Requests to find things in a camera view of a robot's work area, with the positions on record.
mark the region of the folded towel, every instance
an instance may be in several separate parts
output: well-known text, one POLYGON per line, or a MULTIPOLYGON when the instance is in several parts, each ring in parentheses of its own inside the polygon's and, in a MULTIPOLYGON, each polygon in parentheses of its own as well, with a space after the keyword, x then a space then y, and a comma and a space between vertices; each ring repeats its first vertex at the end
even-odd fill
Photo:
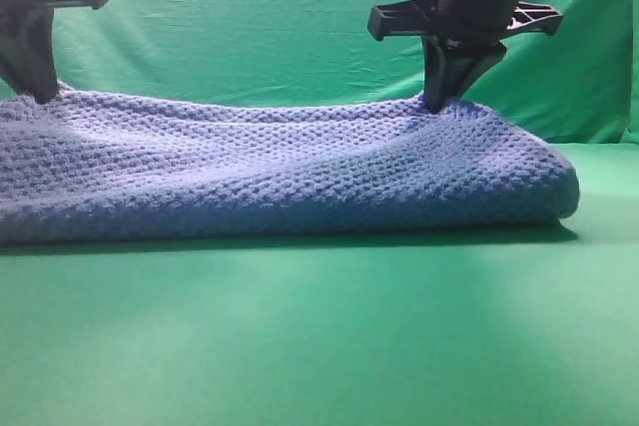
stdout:
POLYGON ((466 101, 0 103, 0 242, 540 223, 578 201, 566 159, 466 101))

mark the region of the green surface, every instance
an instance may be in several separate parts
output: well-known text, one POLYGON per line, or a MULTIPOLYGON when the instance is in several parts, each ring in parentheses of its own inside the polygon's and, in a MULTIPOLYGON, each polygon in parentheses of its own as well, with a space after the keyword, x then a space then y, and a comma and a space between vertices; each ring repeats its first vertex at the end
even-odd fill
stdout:
MULTIPOLYGON (((58 69, 227 105, 405 97, 419 45, 365 31, 393 1, 112 0, 59 13, 58 69)), ((530 1, 562 29, 508 41, 469 97, 638 141, 632 0, 530 1)), ((637 426, 639 147, 562 150, 583 199, 551 230, 0 249, 0 426, 637 426)))
POLYGON ((555 230, 3 250, 0 424, 635 426, 639 147, 555 230))

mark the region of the waffle knit texture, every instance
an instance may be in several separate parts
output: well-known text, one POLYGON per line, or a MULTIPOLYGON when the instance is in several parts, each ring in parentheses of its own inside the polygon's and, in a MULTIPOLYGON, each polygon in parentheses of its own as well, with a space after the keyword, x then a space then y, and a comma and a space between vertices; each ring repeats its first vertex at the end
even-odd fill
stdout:
POLYGON ((491 109, 237 108, 63 90, 0 103, 0 242, 552 222, 579 185, 491 109))

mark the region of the black plastic bracket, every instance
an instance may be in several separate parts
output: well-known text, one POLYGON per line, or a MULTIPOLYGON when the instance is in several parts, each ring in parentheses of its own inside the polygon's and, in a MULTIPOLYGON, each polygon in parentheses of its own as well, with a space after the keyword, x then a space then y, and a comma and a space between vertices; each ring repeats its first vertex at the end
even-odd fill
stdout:
POLYGON ((481 30, 437 15, 428 0, 375 6, 368 20, 372 37, 419 36, 424 52, 426 106, 440 112, 449 98, 461 97, 505 57, 504 39, 523 33, 554 35, 563 14, 549 5, 519 2, 510 24, 481 30))
POLYGON ((59 92, 53 47, 54 11, 63 7, 100 9, 109 0, 0 0, 0 77, 17 94, 38 103, 59 92))

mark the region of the green backdrop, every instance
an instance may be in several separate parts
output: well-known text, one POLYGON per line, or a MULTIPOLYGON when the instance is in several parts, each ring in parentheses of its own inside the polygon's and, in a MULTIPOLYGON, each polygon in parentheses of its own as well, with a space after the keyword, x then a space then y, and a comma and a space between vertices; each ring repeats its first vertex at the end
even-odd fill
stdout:
MULTIPOLYGON (((417 39, 377 43, 366 31, 370 7, 394 1, 112 0, 58 13, 56 58, 76 88, 197 102, 410 96, 422 87, 417 39)), ((529 1, 562 9, 562 29, 508 41, 507 61, 468 98, 553 142, 619 141, 630 122, 632 0, 529 1)))

